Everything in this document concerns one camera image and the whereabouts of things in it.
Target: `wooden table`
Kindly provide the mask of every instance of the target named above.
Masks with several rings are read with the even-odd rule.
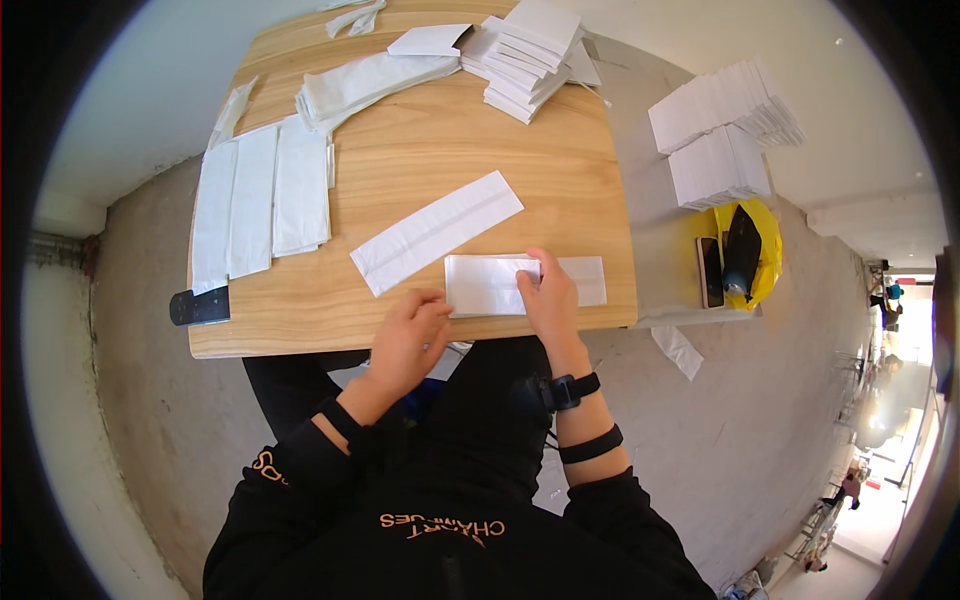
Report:
[[[376,30],[330,40],[314,12],[260,33],[230,88],[259,76],[236,133],[296,112],[303,73],[319,73],[386,47],[411,27],[482,23],[514,5],[502,0],[392,0]],[[525,126],[485,105],[487,82],[460,71],[393,94],[334,133],[333,238],[316,252],[229,283],[230,320],[189,328],[195,357],[253,356],[369,348],[384,313],[408,289],[444,288],[436,260],[378,299],[349,253],[377,233],[490,171],[499,169],[525,209],[453,253],[524,252],[603,256],[608,303],[578,311],[581,329],[636,321],[636,284],[627,207],[603,103],[565,85]],[[526,317],[455,320],[451,340],[531,334]]]

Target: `white wall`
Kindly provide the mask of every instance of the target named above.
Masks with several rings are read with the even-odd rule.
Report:
[[[793,203],[935,192],[900,97],[826,0],[556,1],[579,12],[591,31],[693,73],[760,55],[808,136],[804,147],[768,156],[779,192]],[[316,6],[317,0],[152,0],[85,87],[48,189],[109,205],[199,154],[254,34]]]
[[[201,153],[256,33],[317,4],[150,0],[110,46],[71,110],[41,192],[38,216],[45,220],[35,227],[74,237],[99,233],[104,208]],[[88,216],[71,218],[77,206]],[[64,214],[72,223],[57,229]],[[77,228],[84,234],[70,232]]]
[[[30,416],[64,520],[113,598],[186,598],[134,508],[100,414],[89,330],[90,284],[75,270],[28,265],[23,356]]]
[[[864,258],[886,258],[902,269],[935,267],[948,243],[940,197],[932,192],[821,205],[807,211],[806,224]]]
[[[770,600],[863,600],[883,572],[875,564],[860,561],[842,548],[830,548],[826,559],[827,570],[820,573],[804,573],[792,566],[767,590]]]

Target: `person's right hand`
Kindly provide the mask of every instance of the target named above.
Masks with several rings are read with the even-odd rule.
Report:
[[[528,248],[540,260],[540,288],[525,271],[516,272],[527,319],[543,342],[554,377],[590,374],[587,349],[577,333],[577,284],[564,272],[557,257],[543,248]]]

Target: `concrete floor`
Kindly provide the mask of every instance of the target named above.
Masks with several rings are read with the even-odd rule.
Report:
[[[170,297],[185,289],[200,171],[188,160],[110,210],[93,296],[104,419],[131,497],[169,567],[201,596],[206,552],[251,453],[273,441],[238,359],[195,360]],[[833,418],[836,350],[869,342],[859,258],[781,203],[784,275],[763,318],[682,327],[704,355],[693,382],[649,330],[584,334],[653,506],[720,588],[795,529],[846,440]],[[535,501],[566,502],[549,452]]]

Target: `hand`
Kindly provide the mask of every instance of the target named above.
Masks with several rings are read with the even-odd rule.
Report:
[[[452,312],[443,291],[411,290],[387,313],[363,375],[377,396],[393,404],[420,384],[444,353]]]
[[[577,333],[577,284],[550,252],[529,248],[527,254],[540,260],[539,290],[525,271],[516,272],[516,287],[530,326],[543,342],[555,377],[584,377],[591,369],[587,349]]]

